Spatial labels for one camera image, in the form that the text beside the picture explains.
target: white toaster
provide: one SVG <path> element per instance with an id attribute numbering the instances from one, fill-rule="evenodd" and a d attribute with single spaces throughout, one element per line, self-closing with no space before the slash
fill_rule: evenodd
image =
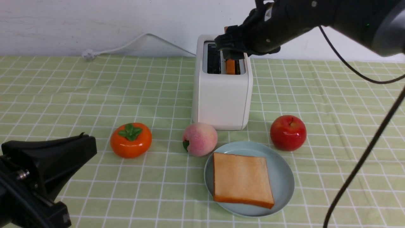
<path id="1" fill-rule="evenodd" d="M 192 101 L 192 120 L 216 130 L 242 130 L 249 120 L 253 75 L 250 58 L 235 61 L 235 74 L 226 73 L 222 52 L 215 51 L 217 35 L 198 38 Z"/>

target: light blue plate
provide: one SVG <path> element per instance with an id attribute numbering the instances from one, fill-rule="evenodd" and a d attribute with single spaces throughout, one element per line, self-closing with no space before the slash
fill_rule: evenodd
<path id="1" fill-rule="evenodd" d="M 283 209 L 291 200 L 295 189 L 295 180 L 288 163 L 271 148 L 255 142 L 231 142 L 225 144 L 214 152 L 265 157 L 269 171 L 271 190 L 273 192 L 274 206 L 272 209 L 247 204 L 222 203 L 218 204 L 229 212 L 243 217 L 264 217 L 272 215 Z M 213 195 L 213 162 L 212 154 L 208 157 L 204 168 L 205 185 Z"/>

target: table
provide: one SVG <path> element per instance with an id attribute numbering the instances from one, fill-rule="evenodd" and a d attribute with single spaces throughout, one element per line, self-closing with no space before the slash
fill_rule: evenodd
<path id="1" fill-rule="evenodd" d="M 403 63 L 350 62 L 366 76 L 392 79 Z M 98 154 L 57 200 L 72 227 L 320 228 L 328 206 L 404 86 L 368 83 L 341 62 L 252 59 L 249 123 L 218 131 L 218 146 L 250 140 L 273 147 L 272 121 L 301 118 L 303 147 L 280 152 L 296 189 L 283 211 L 261 219 L 232 216 L 204 185 L 207 157 L 189 156 L 181 142 L 191 123 L 194 58 L 0 57 L 0 141 L 51 140 L 85 132 Z M 151 128 L 153 144 L 137 159 L 112 153 L 109 136 L 125 123 Z M 405 112 L 393 118 L 373 154 L 338 204 L 330 227 L 403 227 L 405 224 Z"/>

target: toast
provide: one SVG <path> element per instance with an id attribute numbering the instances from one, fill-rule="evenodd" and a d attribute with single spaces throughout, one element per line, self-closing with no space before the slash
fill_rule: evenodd
<path id="1" fill-rule="evenodd" d="M 225 61 L 226 74 L 236 74 L 235 64 L 235 60 L 233 59 L 228 59 Z"/>
<path id="2" fill-rule="evenodd" d="M 264 157 L 213 153 L 213 200 L 271 209 L 273 193 Z"/>

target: peach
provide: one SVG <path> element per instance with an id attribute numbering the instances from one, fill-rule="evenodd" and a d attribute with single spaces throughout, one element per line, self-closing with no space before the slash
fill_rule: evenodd
<path id="1" fill-rule="evenodd" d="M 217 131 L 209 124 L 193 123 L 183 133 L 184 148 L 196 157 L 201 157 L 212 152 L 217 142 Z"/>

